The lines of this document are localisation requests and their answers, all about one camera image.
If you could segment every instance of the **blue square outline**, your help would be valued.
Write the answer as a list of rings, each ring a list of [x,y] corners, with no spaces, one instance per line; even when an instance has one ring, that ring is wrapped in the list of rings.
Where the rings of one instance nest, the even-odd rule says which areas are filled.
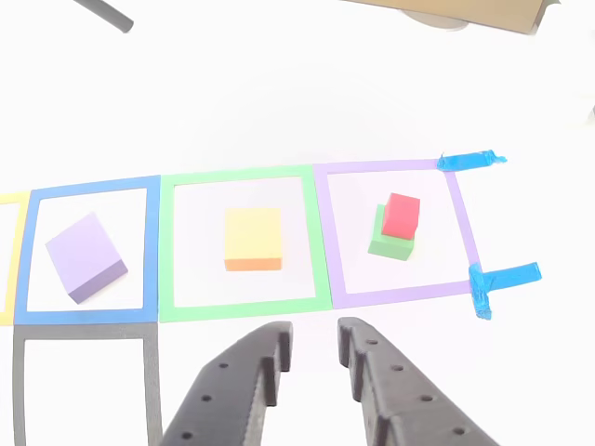
[[[33,256],[33,240],[37,226],[39,204],[42,200],[119,190],[147,190],[145,216],[145,252],[143,267],[142,308],[91,309],[81,311],[28,311],[29,278]],[[25,223],[20,254],[19,279],[15,302],[15,325],[70,325],[91,323],[157,322],[157,266],[159,240],[159,202],[161,176],[113,179],[94,183],[58,186],[33,190]]]

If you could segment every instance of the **yellow cube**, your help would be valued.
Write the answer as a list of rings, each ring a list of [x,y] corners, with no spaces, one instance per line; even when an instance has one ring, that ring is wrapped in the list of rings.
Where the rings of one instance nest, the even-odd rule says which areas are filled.
[[[282,265],[281,209],[225,211],[227,271],[277,270]]]

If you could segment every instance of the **green cube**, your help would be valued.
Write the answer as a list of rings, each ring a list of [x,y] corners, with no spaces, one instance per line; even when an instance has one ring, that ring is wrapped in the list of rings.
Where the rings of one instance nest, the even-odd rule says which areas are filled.
[[[374,232],[368,253],[377,256],[407,260],[413,251],[414,241],[382,235],[382,220],[384,219],[384,204],[379,204],[374,220]]]

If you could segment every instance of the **stacked cubes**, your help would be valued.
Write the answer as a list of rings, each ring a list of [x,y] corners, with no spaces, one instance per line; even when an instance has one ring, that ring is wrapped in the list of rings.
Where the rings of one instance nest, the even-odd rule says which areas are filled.
[[[227,209],[227,271],[278,270],[282,259],[281,209]]]
[[[419,203],[418,198],[392,193],[386,205],[379,204],[368,253],[407,260],[415,243]]]

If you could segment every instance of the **red cube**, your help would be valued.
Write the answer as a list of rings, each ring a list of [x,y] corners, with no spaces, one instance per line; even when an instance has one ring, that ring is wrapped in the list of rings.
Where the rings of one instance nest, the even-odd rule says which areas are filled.
[[[392,193],[384,208],[382,234],[413,240],[419,223],[419,199]]]

